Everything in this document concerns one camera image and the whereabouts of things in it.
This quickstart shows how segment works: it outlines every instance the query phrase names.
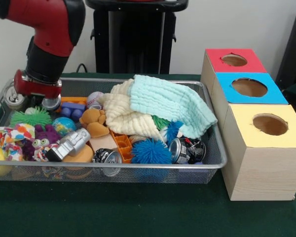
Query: brown teddy bear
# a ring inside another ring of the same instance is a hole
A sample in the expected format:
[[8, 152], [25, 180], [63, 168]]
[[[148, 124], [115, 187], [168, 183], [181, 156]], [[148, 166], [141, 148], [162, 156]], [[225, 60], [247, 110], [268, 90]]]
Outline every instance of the brown teddy bear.
[[103, 110], [88, 109], [80, 118], [80, 123], [87, 129], [92, 138], [101, 137], [109, 134], [109, 128], [103, 124], [106, 120]]

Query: purple plush toy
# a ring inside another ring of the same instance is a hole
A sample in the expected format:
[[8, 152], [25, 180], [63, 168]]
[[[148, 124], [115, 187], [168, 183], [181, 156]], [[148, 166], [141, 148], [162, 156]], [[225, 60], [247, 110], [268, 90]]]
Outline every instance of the purple plush toy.
[[45, 125], [45, 131], [41, 125], [35, 125], [35, 140], [33, 142], [27, 141], [22, 148], [26, 160], [34, 161], [35, 150], [55, 144], [60, 139], [61, 136], [52, 125]]

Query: light blue towel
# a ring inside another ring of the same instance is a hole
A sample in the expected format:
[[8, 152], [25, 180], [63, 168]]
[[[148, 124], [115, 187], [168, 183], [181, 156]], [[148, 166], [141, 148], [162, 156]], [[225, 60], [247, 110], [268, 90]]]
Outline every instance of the light blue towel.
[[184, 125], [180, 131], [192, 139], [202, 136], [217, 122], [206, 103], [189, 87], [148, 76], [134, 78], [128, 89], [133, 111], [181, 121]]

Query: metal mesh basket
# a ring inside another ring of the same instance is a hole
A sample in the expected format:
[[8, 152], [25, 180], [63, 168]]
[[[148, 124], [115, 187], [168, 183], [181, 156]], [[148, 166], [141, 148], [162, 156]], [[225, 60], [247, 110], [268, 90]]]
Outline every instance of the metal mesh basket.
[[[62, 96], [87, 97], [94, 91], [109, 93], [111, 88], [123, 83], [119, 79], [62, 79]], [[195, 90], [212, 108], [206, 87], [197, 81], [173, 81]], [[0, 94], [0, 126], [9, 126], [13, 111]], [[5, 181], [80, 181], [116, 183], [197, 183], [207, 184], [217, 169], [226, 164], [226, 154], [218, 126], [207, 131], [207, 153], [203, 165], [190, 164], [112, 164], [112, 163], [57, 163], [32, 161], [0, 161], [7, 174]]]

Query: cream blanket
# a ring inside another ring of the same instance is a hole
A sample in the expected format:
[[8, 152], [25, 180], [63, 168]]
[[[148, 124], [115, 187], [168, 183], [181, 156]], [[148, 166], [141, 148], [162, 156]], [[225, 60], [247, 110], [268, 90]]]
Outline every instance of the cream blanket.
[[129, 79], [123, 84], [115, 85], [110, 93], [104, 94], [98, 100], [105, 110], [106, 124], [115, 133], [136, 134], [163, 141], [151, 115], [130, 109], [127, 90], [133, 81]]

